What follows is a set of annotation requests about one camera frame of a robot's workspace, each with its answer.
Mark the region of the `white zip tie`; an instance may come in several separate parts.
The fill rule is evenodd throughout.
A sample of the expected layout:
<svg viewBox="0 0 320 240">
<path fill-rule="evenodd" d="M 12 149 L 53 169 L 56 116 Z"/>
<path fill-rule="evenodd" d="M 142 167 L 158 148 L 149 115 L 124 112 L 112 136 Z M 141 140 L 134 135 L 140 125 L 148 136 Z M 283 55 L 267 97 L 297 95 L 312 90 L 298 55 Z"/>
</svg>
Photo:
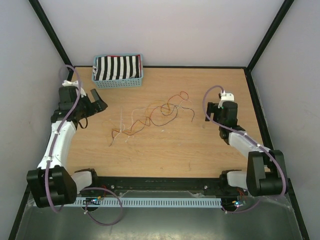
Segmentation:
<svg viewBox="0 0 320 240">
<path fill-rule="evenodd" d="M 121 107 L 120 108 L 119 132 L 122 133 L 125 128 L 126 128 L 126 126 L 123 123 L 123 108 Z"/>
</svg>

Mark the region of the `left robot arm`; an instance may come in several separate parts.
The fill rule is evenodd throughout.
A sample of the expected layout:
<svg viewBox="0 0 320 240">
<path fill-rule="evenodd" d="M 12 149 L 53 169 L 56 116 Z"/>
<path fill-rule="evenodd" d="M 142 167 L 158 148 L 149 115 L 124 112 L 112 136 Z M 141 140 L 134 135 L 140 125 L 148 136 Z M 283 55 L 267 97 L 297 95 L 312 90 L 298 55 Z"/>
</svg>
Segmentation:
<svg viewBox="0 0 320 240">
<path fill-rule="evenodd" d="M 51 134 L 47 148 L 37 168 L 28 171 L 26 176 L 39 208 L 72 204 L 83 189 L 94 194 L 100 188 L 100 181 L 93 168 L 78 170 L 73 175 L 66 169 L 72 138 L 77 128 L 84 128 L 80 121 L 108 107 L 96 89 L 90 92 L 94 101 L 90 101 L 77 84 L 62 86 L 58 90 L 59 103 L 50 117 Z"/>
</svg>

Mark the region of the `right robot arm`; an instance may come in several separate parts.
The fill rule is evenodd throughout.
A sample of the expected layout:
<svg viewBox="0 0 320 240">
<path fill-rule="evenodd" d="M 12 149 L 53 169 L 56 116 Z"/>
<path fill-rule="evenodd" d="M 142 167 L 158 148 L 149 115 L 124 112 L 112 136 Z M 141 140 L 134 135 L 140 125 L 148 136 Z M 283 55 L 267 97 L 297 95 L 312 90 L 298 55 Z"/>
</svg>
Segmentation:
<svg viewBox="0 0 320 240">
<path fill-rule="evenodd" d="M 288 177 L 284 155 L 253 140 L 238 125 L 238 104 L 233 101 L 208 102 L 205 121 L 218 125 L 219 136 L 224 142 L 238 150 L 246 159 L 245 171 L 230 169 L 221 173 L 218 188 L 231 194 L 236 188 L 247 190 L 252 196 L 283 196 L 288 192 Z"/>
</svg>

